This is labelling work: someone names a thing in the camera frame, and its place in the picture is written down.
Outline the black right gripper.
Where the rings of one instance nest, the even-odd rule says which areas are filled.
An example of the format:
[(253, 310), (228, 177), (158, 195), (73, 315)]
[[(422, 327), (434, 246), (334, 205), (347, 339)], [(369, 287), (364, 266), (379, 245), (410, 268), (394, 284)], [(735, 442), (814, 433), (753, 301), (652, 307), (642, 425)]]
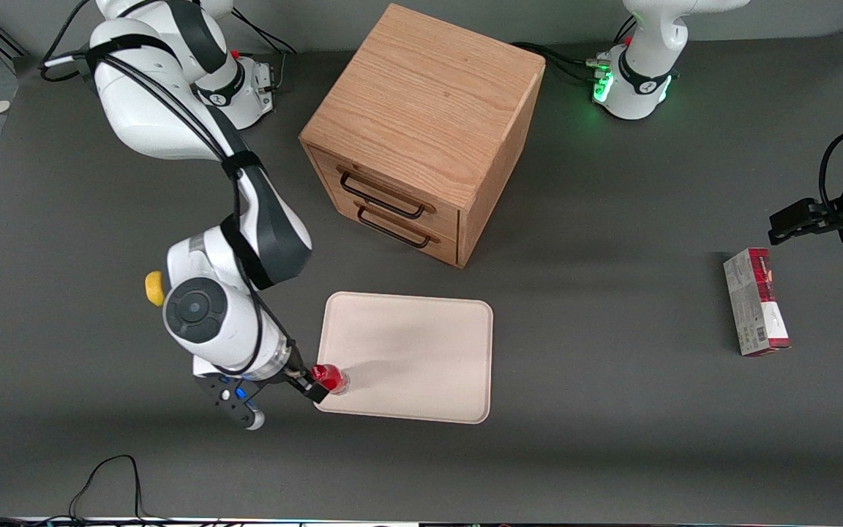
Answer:
[(321, 365), (308, 368), (295, 343), (288, 344), (285, 350), (288, 351), (288, 357), (285, 366), (277, 374), (277, 383), (290, 384), (312, 403), (322, 403), (330, 391), (321, 384)]

